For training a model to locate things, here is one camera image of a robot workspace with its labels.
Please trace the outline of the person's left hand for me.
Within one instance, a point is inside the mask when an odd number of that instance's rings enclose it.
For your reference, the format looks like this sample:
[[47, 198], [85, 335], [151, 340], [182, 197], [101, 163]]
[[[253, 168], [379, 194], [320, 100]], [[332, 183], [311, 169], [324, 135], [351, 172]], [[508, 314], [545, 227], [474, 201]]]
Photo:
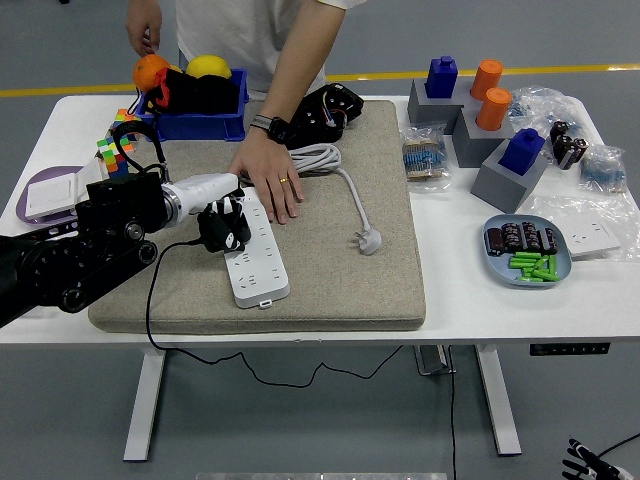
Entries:
[[286, 147], [271, 140], [264, 130], [249, 129], [228, 172], [249, 178], [270, 222], [284, 225], [299, 215], [304, 189], [298, 172]]

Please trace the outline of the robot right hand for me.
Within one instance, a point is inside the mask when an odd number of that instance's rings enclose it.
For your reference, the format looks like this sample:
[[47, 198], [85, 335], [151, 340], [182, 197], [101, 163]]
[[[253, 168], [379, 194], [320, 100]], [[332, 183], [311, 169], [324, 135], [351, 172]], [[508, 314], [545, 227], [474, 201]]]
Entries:
[[565, 467], [565, 470], [562, 472], [562, 476], [565, 479], [635, 479], [635, 477], [627, 470], [602, 460], [576, 439], [569, 440], [567, 453], [580, 460], [580, 463], [576, 463], [571, 459], [565, 459], [562, 461], [562, 464]]

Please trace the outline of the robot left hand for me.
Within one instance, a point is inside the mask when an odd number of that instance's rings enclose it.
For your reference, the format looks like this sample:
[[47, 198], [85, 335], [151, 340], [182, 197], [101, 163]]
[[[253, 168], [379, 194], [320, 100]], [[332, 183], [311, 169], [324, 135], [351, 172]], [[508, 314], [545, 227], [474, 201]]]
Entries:
[[196, 214], [200, 240], [215, 253], [243, 251], [251, 239], [244, 193], [232, 173], [200, 174], [174, 185], [183, 214]]

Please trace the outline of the person's right hand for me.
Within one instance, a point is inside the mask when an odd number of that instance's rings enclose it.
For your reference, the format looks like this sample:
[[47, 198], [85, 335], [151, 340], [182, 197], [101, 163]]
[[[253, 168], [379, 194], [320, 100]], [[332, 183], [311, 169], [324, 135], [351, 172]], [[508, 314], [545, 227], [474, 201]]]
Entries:
[[125, 28], [136, 54], [140, 57], [155, 54], [160, 46], [162, 12], [149, 5], [130, 4]]

